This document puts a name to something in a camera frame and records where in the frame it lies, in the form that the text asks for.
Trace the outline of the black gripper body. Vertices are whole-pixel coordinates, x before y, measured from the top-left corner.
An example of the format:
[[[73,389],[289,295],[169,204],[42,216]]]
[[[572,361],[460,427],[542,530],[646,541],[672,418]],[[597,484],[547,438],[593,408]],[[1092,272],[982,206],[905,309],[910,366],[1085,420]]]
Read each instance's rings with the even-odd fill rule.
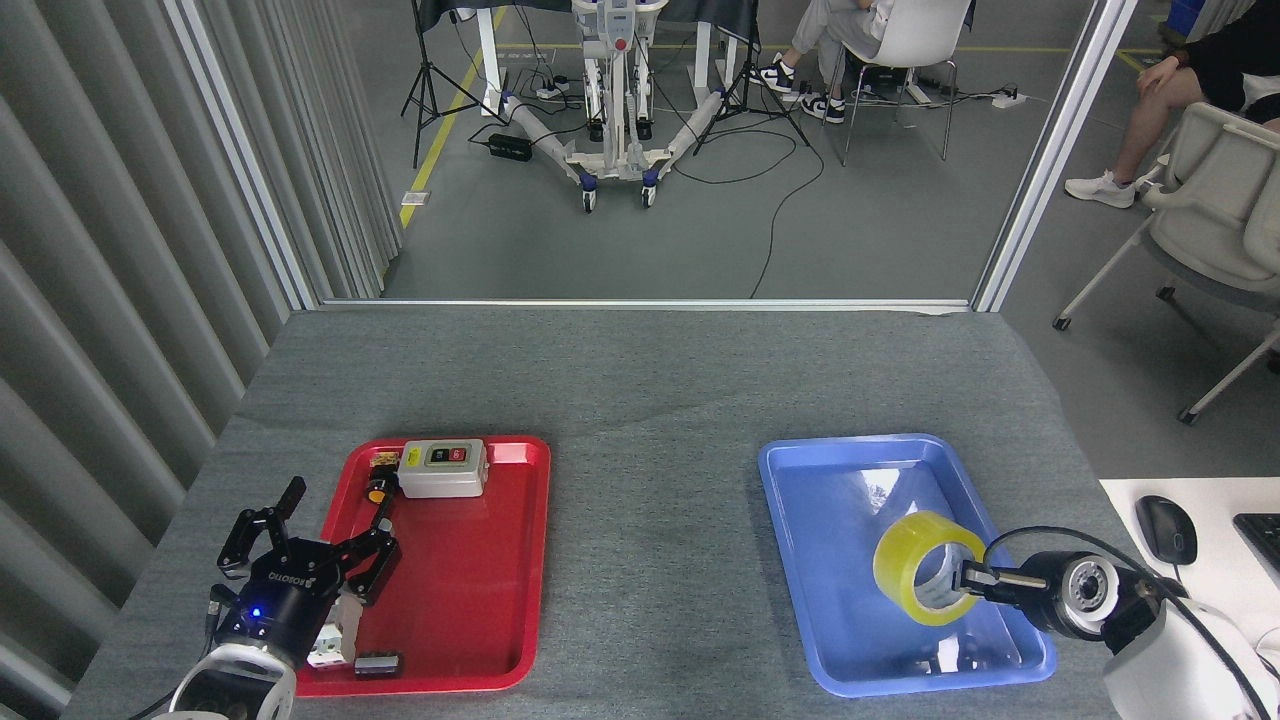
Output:
[[[1028,557],[1018,573],[1044,580],[1043,588],[1021,588],[1018,607],[1028,621],[1046,633],[1068,635],[1069,628],[1060,618],[1062,569],[1069,552],[1038,552]]]
[[[215,630],[215,644],[266,650],[292,669],[306,664],[346,571],[329,543],[289,543],[252,562],[250,579]]]

